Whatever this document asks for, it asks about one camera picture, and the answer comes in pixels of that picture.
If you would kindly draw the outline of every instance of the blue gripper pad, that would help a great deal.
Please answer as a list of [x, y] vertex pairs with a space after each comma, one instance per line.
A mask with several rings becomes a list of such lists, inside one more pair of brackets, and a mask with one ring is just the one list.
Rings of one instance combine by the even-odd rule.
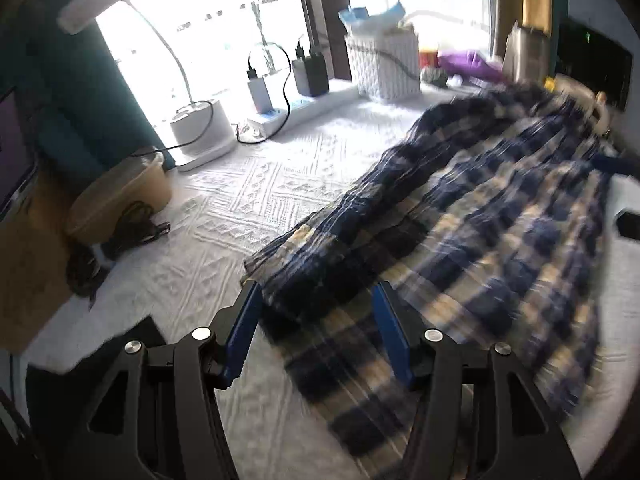
[[377, 284], [373, 289], [373, 316], [396, 379], [411, 388], [415, 376], [410, 368], [410, 346], [394, 311], [393, 301], [398, 302], [399, 299], [391, 286], [388, 283]]
[[253, 280], [247, 280], [234, 306], [238, 303], [241, 303], [241, 306], [225, 345], [226, 363], [222, 378], [227, 382], [227, 386], [242, 372], [251, 339], [262, 313], [262, 287]]

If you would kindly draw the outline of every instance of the black television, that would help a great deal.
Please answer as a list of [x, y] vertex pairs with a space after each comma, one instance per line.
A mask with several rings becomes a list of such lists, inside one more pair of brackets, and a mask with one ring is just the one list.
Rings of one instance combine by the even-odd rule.
[[600, 32], [567, 18], [560, 23], [556, 73], [607, 94], [607, 103], [626, 107], [633, 55]]
[[36, 168], [11, 89], [0, 97], [0, 222], [27, 195]]

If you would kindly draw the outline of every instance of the checkered garment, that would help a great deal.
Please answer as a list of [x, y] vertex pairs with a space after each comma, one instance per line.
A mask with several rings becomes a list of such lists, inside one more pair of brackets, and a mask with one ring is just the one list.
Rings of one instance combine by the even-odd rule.
[[430, 110], [348, 192], [245, 261], [262, 326], [370, 478], [394, 478], [416, 394], [370, 307], [388, 280], [458, 342], [509, 342], [562, 418], [598, 346], [607, 175], [575, 102], [516, 87]]

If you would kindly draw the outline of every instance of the silver screw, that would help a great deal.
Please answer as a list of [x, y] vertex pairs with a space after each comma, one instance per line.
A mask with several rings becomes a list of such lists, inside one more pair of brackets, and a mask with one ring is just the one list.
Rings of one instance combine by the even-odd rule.
[[437, 343], [438, 341], [442, 341], [442, 332], [431, 328], [424, 333], [424, 338], [432, 343]]
[[207, 328], [206, 326], [201, 326], [196, 330], [194, 330], [193, 332], [191, 332], [191, 336], [194, 339], [197, 339], [198, 341], [202, 341], [203, 339], [208, 338], [210, 335], [211, 335], [211, 330], [209, 330], [209, 328]]
[[495, 351], [500, 355], [509, 355], [511, 353], [511, 346], [507, 343], [496, 343]]
[[142, 348], [142, 343], [140, 341], [129, 341], [126, 345], [124, 345], [124, 351], [127, 354], [135, 354]]

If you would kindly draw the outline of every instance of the black charger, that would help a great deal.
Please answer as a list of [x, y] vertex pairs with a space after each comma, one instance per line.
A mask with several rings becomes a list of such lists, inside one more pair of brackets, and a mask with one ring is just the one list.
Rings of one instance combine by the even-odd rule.
[[298, 93], [307, 97], [326, 94], [329, 91], [329, 76], [324, 56], [319, 52], [311, 52], [305, 57], [305, 50], [298, 42], [296, 57], [291, 65]]

